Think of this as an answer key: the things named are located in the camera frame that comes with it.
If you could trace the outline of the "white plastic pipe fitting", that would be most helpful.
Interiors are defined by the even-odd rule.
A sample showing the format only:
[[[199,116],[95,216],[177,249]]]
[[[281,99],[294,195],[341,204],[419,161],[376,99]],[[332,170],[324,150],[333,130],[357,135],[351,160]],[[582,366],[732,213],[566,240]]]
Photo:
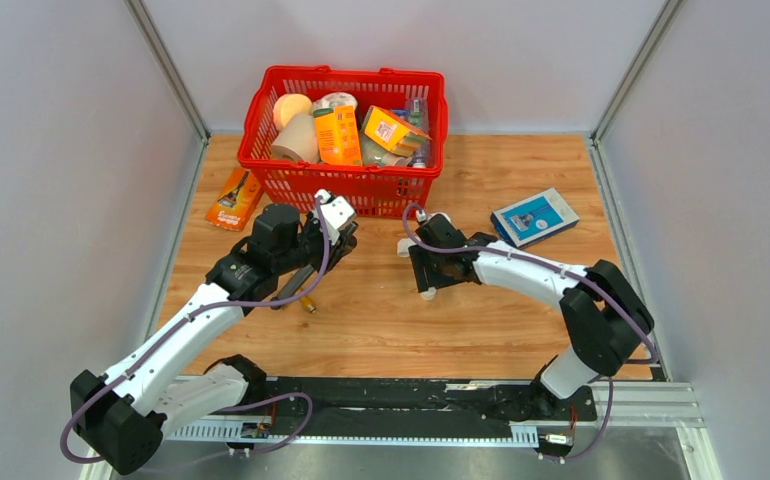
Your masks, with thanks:
[[[410,256],[409,249],[414,246],[415,243],[409,238],[402,238],[397,242],[397,256],[401,258],[408,258]]]

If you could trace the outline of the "white plastic elbow fitting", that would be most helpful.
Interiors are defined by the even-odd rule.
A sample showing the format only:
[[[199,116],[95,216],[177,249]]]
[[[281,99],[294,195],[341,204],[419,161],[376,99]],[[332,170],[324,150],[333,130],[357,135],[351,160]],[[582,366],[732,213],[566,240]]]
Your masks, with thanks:
[[[431,300],[433,300],[435,298],[436,293],[437,293],[437,289],[434,288],[434,287],[431,287],[431,288],[429,288],[427,290],[420,291],[419,295],[420,295],[420,297],[422,299],[424,299],[426,301],[431,301]]]

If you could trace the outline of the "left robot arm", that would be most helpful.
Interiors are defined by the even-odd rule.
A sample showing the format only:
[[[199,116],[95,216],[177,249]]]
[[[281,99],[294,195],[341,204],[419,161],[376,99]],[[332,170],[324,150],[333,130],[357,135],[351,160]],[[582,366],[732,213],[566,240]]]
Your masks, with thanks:
[[[301,214],[273,203],[206,274],[185,305],[135,351],[101,374],[84,370],[69,387],[71,417],[59,438],[62,455],[77,464],[107,462],[128,475],[143,467],[161,443],[202,417],[236,407],[260,411],[267,399],[263,373],[241,357],[179,383],[177,376],[219,335],[257,308],[279,307],[303,296],[276,295],[281,276],[315,269],[318,285],[355,246],[356,212],[325,190]]]

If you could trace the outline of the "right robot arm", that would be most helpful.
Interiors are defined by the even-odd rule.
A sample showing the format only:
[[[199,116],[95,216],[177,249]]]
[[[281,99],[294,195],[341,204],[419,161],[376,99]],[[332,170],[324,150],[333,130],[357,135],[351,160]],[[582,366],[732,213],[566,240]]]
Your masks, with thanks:
[[[559,417],[580,387],[599,376],[614,376],[640,345],[653,346],[651,313],[609,261],[565,264],[528,254],[491,234],[467,237],[443,213],[425,217],[414,234],[399,241],[397,254],[410,258],[418,292],[427,300],[443,288],[476,283],[520,293],[562,315],[569,345],[539,371],[531,392],[533,408],[542,417]]]

